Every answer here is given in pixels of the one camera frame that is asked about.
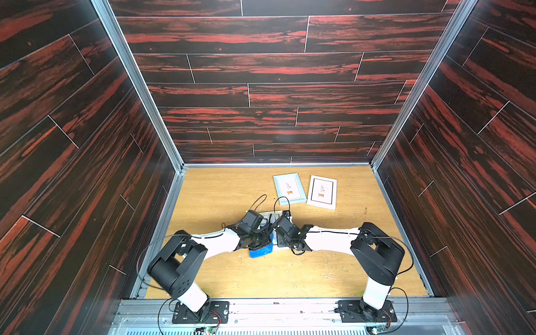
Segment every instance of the aluminum frame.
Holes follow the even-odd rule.
[[[164,149],[169,156],[173,168],[177,173],[181,172],[184,161],[182,160],[177,147],[173,143],[171,135],[164,124],[160,112],[158,112],[156,103],[154,103],[153,97],[151,96],[149,88],[143,79],[138,64],[134,59],[134,55],[132,54],[128,43],[126,42],[125,35],[123,34],[123,31],[117,22],[110,3],[108,0],[91,0],[91,3],[95,8],[102,25],[104,26],[104,29],[106,30],[106,33],[108,34],[108,37],[110,38],[110,41],[119,56],[119,59],[121,60],[121,63],[123,63],[126,73],[130,77],[130,80],[132,80],[134,89],[138,93],[138,96],[142,101],[145,110],[147,111],[149,119],[151,120],[157,135],[164,145]]]
[[[428,83],[434,76],[435,71],[439,68],[439,65],[443,58],[446,55],[446,52],[449,50],[450,46],[454,42],[456,36],[460,32],[461,27],[464,25],[465,21],[469,17],[469,14],[473,10],[473,7],[478,0],[461,0],[458,7],[454,11],[449,23],[446,25],[443,34],[439,41],[436,44],[436,47],[432,51],[430,58],[425,64],[425,67],[422,69],[421,74],[417,78],[417,82],[411,93],[406,99],[406,102],[402,106],[400,113],[398,114],[397,119],[394,121],[393,126],[389,130],[387,137],[384,139],[382,146],[379,148],[376,155],[372,159],[373,170],[378,170],[378,167],[381,165],[383,159],[387,155],[387,152],[393,145],[396,140],[398,133],[402,130],[402,127],[406,123],[407,119],[410,117],[411,112],[419,102],[422,94],[424,93]]]

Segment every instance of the red wood grain panel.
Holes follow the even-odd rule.
[[[315,16],[309,20],[306,51],[429,50],[451,14]]]
[[[157,106],[248,107],[245,84],[149,84]]]
[[[125,284],[124,274],[109,267],[95,300],[87,313],[79,335],[105,335],[115,317],[121,300],[119,294]]]
[[[0,153],[92,76],[69,36],[0,69]]]
[[[373,142],[255,144],[255,157],[366,156]]]
[[[389,195],[390,199],[404,199],[406,201],[393,202],[394,210],[396,211],[404,230],[406,231],[411,245],[413,246],[417,260],[422,265],[423,271],[430,282],[430,286],[436,296],[445,296],[445,287],[442,280],[437,276],[434,271],[434,266],[431,262],[429,251],[430,243],[432,239],[426,239],[419,235],[423,233],[421,229],[416,228],[415,223],[417,222],[420,216],[420,211],[417,211],[419,208],[419,203],[415,200],[413,195],[407,195],[403,186],[400,186],[400,182],[407,181],[407,179],[399,180],[394,177],[393,174],[390,174],[391,178],[388,178],[384,181],[383,185],[385,191]]]
[[[307,17],[118,18],[133,53],[300,53]]]
[[[206,127],[168,127],[175,143],[211,143]]]
[[[167,154],[163,152],[158,165],[153,169],[153,175],[144,188],[142,198],[132,216],[130,224],[133,226],[129,233],[132,234],[133,238],[130,240],[131,244],[128,247],[128,252],[124,252],[117,264],[112,264],[127,274],[125,287],[121,293],[122,299],[129,299],[130,297],[136,278],[138,278],[136,261],[138,256],[142,254],[143,248],[150,243],[154,228],[167,199],[166,190],[162,186],[162,178],[168,174],[165,158],[167,158]]]
[[[354,106],[394,103],[404,81],[250,84],[252,107]]]
[[[495,322],[487,317],[485,306],[478,299],[473,285],[464,275],[449,247],[438,252],[431,259],[449,292],[449,302],[455,307],[461,321],[467,323],[471,334],[501,333]]]
[[[335,142],[383,141],[391,129],[390,124],[342,126]]]
[[[296,156],[292,163],[370,163],[373,156]]]
[[[428,85],[477,133],[508,101],[448,57]]]
[[[497,213],[534,191],[430,87],[423,93],[415,112]]]
[[[0,68],[98,18],[90,0],[4,2],[1,13]]]
[[[363,53],[189,55],[196,83],[353,81]]]
[[[297,126],[392,124],[402,105],[301,107]]]
[[[162,168],[163,164],[159,162],[163,154],[167,155],[161,147],[159,138],[155,136],[145,150],[138,153],[127,172],[130,178],[121,191],[121,195],[134,209],[138,208],[139,201],[153,175]]]
[[[512,229],[524,246],[536,254],[536,195],[517,204],[501,215],[503,221]]]
[[[463,65],[487,28],[468,17],[446,54],[460,66]]]
[[[166,126],[293,126],[294,107],[158,108]]]
[[[290,163],[290,157],[186,157],[185,163],[233,164],[233,163]]]
[[[415,82],[416,80],[406,80],[404,87],[402,87],[402,90],[400,90],[396,103],[406,102],[406,99],[410,95],[413,86],[415,86]]]
[[[204,157],[253,157],[253,145],[244,143],[232,144],[197,144],[175,143],[182,158]]]
[[[536,118],[508,103],[479,136],[531,185],[536,185]]]
[[[464,68],[536,117],[536,47],[488,29]]]
[[[333,142],[338,127],[209,128],[214,143],[315,143]]]
[[[485,25],[536,46],[536,11],[531,1],[480,1],[475,5],[471,16]]]
[[[102,229],[95,238],[45,334],[69,335],[80,330],[84,320],[88,317],[87,311],[94,304],[95,296],[106,272],[108,269],[113,270],[108,265],[117,253],[128,252],[123,248],[120,249],[119,246],[123,233],[129,228],[128,223],[134,210],[121,197],[118,197],[114,203],[113,210],[103,223]]]
[[[0,302],[5,320],[8,307],[24,294],[58,237],[21,217],[0,239]]]
[[[358,15],[441,12],[443,0],[242,0],[244,15]]]
[[[140,113],[145,113],[142,104],[130,92],[25,215],[61,235],[125,140],[131,138],[131,121]]]
[[[115,58],[50,116],[79,147],[132,89],[119,58]]]
[[[110,0],[117,16],[240,16],[240,0]]]
[[[134,54],[147,83],[193,83],[186,55]]]
[[[93,73],[99,72],[117,57],[100,19],[71,33],[71,37]]]
[[[443,13],[454,13],[456,7],[460,4],[461,0],[446,0],[445,7],[443,7]]]
[[[432,50],[365,53],[355,80],[417,79]]]
[[[534,309],[536,301],[532,285],[536,280],[534,256],[474,190],[458,163],[431,135],[427,124],[419,131],[412,146],[452,212],[463,224],[453,231],[461,229],[465,234],[455,234],[450,241],[443,237],[453,255],[460,257],[459,265],[463,266],[469,281],[475,283],[475,288],[478,286],[477,294],[486,305],[488,315],[501,320],[499,326],[504,329],[500,333],[534,331],[536,326],[528,325],[524,316],[524,310]],[[509,310],[505,312],[504,306],[509,306]]]
[[[0,155],[0,236],[17,222],[76,151],[68,137],[45,118]]]

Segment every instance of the light blue picture frame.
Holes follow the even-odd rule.
[[[281,187],[279,186],[279,180],[281,178],[283,178],[283,177],[292,177],[292,178],[294,178],[294,180],[296,180],[296,185],[297,185],[297,188],[298,188],[298,192],[300,193],[299,198],[289,199],[289,201],[291,202],[291,205],[292,204],[299,204],[299,203],[307,202],[307,195],[305,194],[305,191],[303,190],[303,186],[302,186],[300,177],[298,176],[298,173],[289,173],[289,174],[286,174],[286,175],[278,175],[278,176],[273,177],[273,181],[276,184],[277,196],[278,197],[283,197],[283,196],[286,197],[287,196],[287,194],[284,194],[283,190],[281,190]],[[279,199],[279,205],[288,206],[287,199],[285,199],[285,198]]]

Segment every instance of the framed artwork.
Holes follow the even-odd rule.
[[[297,173],[274,176],[273,181],[276,183],[278,197],[287,197],[291,204],[299,204],[307,201],[307,196]],[[281,206],[288,205],[287,199],[279,199],[279,204]]]
[[[335,210],[337,202],[337,180],[311,176],[307,204],[328,210]]]

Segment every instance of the white paper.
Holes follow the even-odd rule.
[[[294,177],[282,177],[278,179],[279,189],[283,196],[289,200],[298,199],[301,197],[300,189],[296,184],[296,178]]]
[[[337,180],[311,176],[307,204],[328,210],[335,210],[337,202]]]

